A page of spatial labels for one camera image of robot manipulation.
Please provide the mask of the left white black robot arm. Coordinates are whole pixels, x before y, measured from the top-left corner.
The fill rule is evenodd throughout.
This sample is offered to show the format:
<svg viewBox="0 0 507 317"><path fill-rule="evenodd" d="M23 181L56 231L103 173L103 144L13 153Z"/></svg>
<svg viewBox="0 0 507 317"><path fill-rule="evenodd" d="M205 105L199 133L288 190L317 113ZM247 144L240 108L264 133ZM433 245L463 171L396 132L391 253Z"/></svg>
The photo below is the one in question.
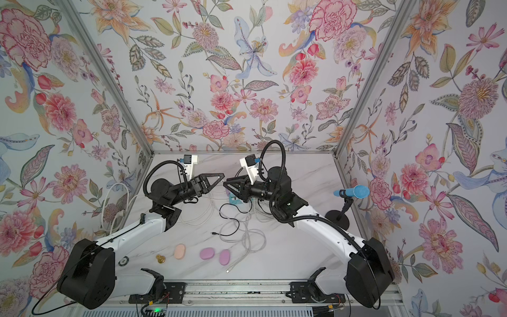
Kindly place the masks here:
<svg viewBox="0 0 507 317"><path fill-rule="evenodd" d="M122 274L118 268L130 252L173 228L182 212L179 203L197 203L224 177L223 173L204 173L190 178L178 161L156 165L143 182L143 193L153 203L150 210L118 232L95 241L80 240L56 283L57 291L87 309L116 297L137 295L150 302L163 299L168 291L162 274L149 268Z"/></svg>

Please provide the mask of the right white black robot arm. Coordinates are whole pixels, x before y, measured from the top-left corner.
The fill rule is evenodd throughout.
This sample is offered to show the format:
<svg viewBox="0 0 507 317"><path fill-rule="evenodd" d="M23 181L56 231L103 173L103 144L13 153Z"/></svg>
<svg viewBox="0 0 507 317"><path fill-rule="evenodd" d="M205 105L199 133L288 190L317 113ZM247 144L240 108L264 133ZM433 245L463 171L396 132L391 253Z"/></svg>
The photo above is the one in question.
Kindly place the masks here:
<svg viewBox="0 0 507 317"><path fill-rule="evenodd" d="M264 176L264 155L271 146L281 149L281 164ZM384 245L377 239L365 240L321 216L292 189L286 169L285 146L277 140L267 143L261 157L248 155L241 160L245 176L227 179L223 186L243 202L252 198L266 201L276 221L306 232L323 244L341 265L337 269L319 268L308 279L309 292L317 301L325 295L350 295L359 304L379 309L382 294L393 283L395 273Z"/></svg>

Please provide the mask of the teal power strip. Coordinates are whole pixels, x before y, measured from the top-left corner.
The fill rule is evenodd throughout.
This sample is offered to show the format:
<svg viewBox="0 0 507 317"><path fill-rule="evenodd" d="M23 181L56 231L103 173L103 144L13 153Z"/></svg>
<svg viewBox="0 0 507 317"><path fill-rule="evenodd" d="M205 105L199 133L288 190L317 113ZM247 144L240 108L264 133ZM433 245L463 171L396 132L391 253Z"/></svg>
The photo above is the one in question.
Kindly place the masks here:
<svg viewBox="0 0 507 317"><path fill-rule="evenodd" d="M228 199L229 199L229 203L232 204L232 205L237 206L237 205L243 204L243 202L241 201L241 199L237 198L232 193L229 194Z"/></svg>

